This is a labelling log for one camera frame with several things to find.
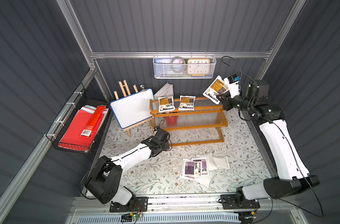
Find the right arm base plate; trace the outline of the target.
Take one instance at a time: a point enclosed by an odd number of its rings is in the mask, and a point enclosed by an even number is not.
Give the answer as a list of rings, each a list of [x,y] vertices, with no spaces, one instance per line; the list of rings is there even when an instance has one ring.
[[[223,194],[218,200],[222,204],[224,210],[230,209],[254,209],[260,208],[260,204],[256,200],[247,200],[241,195],[236,194]]]

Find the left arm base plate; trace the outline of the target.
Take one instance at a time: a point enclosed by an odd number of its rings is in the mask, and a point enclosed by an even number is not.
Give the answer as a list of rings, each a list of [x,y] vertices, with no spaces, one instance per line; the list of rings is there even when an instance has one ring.
[[[120,203],[111,202],[109,212],[141,212],[147,211],[148,208],[148,197],[134,196],[126,205]]]

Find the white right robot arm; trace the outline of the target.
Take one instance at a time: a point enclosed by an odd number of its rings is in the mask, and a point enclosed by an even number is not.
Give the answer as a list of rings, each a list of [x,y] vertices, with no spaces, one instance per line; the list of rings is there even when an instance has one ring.
[[[295,149],[281,108],[268,103],[268,82],[250,82],[244,96],[240,95],[239,82],[238,77],[234,82],[228,79],[220,81],[216,88],[216,98],[224,110],[238,109],[258,121],[259,129],[274,158],[277,177],[241,187],[238,197],[247,201],[266,197],[280,199],[319,185],[319,178],[310,174]]]

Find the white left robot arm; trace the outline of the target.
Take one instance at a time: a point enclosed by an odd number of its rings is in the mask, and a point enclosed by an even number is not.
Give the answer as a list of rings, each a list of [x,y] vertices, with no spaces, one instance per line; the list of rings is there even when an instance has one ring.
[[[112,158],[100,157],[81,180],[80,188],[86,188],[102,204],[113,202],[131,207],[136,196],[121,186],[122,174],[142,161],[171,150],[171,147],[170,133],[158,128],[155,135],[144,139],[128,152]]]

